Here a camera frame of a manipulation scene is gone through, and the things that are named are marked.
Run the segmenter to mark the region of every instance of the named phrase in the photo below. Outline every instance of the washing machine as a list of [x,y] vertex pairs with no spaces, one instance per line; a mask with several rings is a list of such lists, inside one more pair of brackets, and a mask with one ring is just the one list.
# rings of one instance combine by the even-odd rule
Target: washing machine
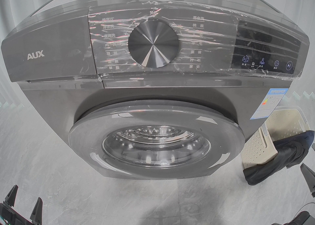
[[232,161],[308,48],[263,0],[51,0],[1,46],[57,135],[127,179],[207,176]]

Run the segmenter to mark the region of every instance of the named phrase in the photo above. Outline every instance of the play pause button icon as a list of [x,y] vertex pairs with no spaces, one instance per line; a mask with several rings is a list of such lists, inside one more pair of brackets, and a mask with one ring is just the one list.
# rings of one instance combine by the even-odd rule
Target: play pause button icon
[[291,70],[292,66],[293,66],[292,61],[288,61],[286,69],[289,71],[289,70]]

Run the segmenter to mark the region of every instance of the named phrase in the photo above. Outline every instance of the qr code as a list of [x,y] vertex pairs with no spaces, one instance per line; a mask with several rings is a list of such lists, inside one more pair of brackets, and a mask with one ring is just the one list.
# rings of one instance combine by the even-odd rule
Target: qr code
[[275,96],[270,104],[278,104],[282,99],[282,96]]

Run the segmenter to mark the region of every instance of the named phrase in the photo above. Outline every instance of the plastic wrap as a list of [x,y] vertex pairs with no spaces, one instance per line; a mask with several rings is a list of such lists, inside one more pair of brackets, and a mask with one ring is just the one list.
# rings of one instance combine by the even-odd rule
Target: plastic wrap
[[[96,69],[105,86],[157,75],[174,78],[171,85],[196,73],[200,80],[235,75],[292,80],[301,75],[299,55],[309,45],[305,35],[266,19],[196,3],[135,1],[91,7],[88,17]],[[138,64],[128,51],[132,30],[153,18],[167,22],[180,42],[177,57],[160,68]]]

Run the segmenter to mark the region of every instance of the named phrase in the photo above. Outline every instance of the black fabric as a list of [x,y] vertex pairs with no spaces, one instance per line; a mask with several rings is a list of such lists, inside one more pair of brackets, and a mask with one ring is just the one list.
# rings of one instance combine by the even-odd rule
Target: black fabric
[[247,183],[254,186],[285,166],[290,168],[300,164],[307,155],[313,141],[313,130],[275,141],[273,144],[278,154],[273,160],[264,165],[256,165],[243,170]]

